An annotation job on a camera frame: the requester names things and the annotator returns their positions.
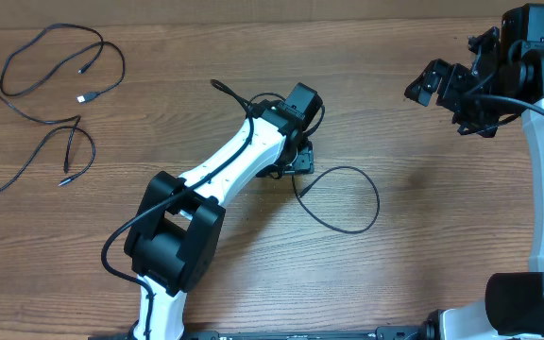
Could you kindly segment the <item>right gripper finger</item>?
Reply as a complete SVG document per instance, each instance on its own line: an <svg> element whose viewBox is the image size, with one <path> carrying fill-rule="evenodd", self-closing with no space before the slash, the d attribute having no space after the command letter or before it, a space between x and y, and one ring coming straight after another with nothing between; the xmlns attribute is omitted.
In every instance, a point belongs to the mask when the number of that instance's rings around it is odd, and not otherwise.
<svg viewBox="0 0 544 340"><path fill-rule="evenodd" d="M448 74L443 77L436 105L441 107L457 107L462 94L468 90L468 68L460 63L449 67Z"/></svg>
<svg viewBox="0 0 544 340"><path fill-rule="evenodd" d="M427 107L432 94L438 90L440 82L449 72L449 64L442 59L429 62L423 72L404 91L404 96Z"/></svg>

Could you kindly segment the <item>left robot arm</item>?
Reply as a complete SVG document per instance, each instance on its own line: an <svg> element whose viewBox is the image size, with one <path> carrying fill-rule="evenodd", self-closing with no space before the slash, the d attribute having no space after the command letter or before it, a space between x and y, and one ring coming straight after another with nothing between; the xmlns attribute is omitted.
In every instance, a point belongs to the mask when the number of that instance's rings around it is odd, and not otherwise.
<svg viewBox="0 0 544 340"><path fill-rule="evenodd" d="M288 97L240 98L239 131L196 168L173 177L161 171L148 183L124 251L141 286L133 339L180 339L188 292L212 262L226 208L254 178L311 174L309 136L323 101L299 83Z"/></svg>

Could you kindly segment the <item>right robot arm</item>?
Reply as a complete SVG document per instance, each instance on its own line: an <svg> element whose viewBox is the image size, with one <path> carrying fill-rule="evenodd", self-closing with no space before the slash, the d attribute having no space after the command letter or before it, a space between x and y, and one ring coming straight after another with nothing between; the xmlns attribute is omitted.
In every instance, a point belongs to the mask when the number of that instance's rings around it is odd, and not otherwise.
<svg viewBox="0 0 544 340"><path fill-rule="evenodd" d="M534 235L528 268L497 273L483 299L431 313L420 339L544 339L544 4L506 11L501 25L472 36L466 67L432 60L405 90L421 105L449 110L460 134L492 138L520 121L529 146Z"/></svg>

